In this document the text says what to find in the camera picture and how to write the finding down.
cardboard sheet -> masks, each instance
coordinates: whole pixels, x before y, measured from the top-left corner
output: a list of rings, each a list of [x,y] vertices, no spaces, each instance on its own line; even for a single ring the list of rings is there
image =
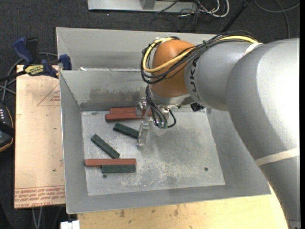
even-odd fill
[[[58,79],[17,77],[15,129],[14,207],[64,204]]]

robotic arm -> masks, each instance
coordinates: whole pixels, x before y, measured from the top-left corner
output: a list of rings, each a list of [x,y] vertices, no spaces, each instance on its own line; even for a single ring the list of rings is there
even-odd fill
[[[299,39],[262,44],[249,36],[222,34],[196,46],[175,37],[157,39],[143,50],[141,72],[159,128],[172,127],[175,122],[167,124],[171,108],[185,104],[194,111],[229,111],[282,202],[288,224],[301,227]]]

wooden table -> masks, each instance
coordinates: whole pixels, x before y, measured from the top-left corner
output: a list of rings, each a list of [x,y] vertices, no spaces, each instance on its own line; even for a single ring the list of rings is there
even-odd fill
[[[276,195],[78,214],[81,229],[287,229]]]

yellow cable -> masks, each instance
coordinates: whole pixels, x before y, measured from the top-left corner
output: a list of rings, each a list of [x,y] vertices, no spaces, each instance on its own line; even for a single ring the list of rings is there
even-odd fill
[[[246,42],[251,42],[251,43],[258,43],[258,41],[250,38],[250,37],[247,37],[247,36],[226,36],[226,37],[223,37],[223,38],[220,38],[218,39],[217,41],[220,41],[220,40],[230,40],[230,39],[233,39],[233,40],[243,40],[243,41],[246,41]],[[170,65],[170,64],[174,64],[178,61],[180,61],[184,56],[186,56],[191,49],[188,49],[186,50],[184,53],[180,54],[179,56],[169,60],[168,62],[164,63],[164,64],[161,64],[160,66],[158,66],[157,68],[154,68],[154,69],[149,69],[146,67],[146,62],[147,62],[147,58],[148,58],[148,55],[150,54],[150,52],[153,50],[153,48],[157,45],[157,43],[159,42],[167,42],[167,41],[170,41],[170,40],[173,40],[173,38],[171,37],[168,37],[168,38],[162,38],[162,39],[157,39],[155,40],[151,46],[147,49],[145,55],[144,55],[144,58],[143,58],[143,69],[148,72],[148,73],[153,73],[153,72],[157,72],[161,69],[164,69],[166,66]]]
[[[220,40],[228,40],[228,39],[234,39],[234,40],[243,40],[243,41],[246,41],[246,42],[251,42],[251,43],[258,43],[257,40],[254,40],[250,37],[247,37],[247,36],[226,36],[226,37],[223,37],[221,39],[218,39],[217,41],[220,41]]]

black electronic device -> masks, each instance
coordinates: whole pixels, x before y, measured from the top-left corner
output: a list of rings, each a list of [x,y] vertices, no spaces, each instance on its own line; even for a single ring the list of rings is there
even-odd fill
[[[0,152],[11,146],[14,140],[13,120],[7,107],[0,103]]]

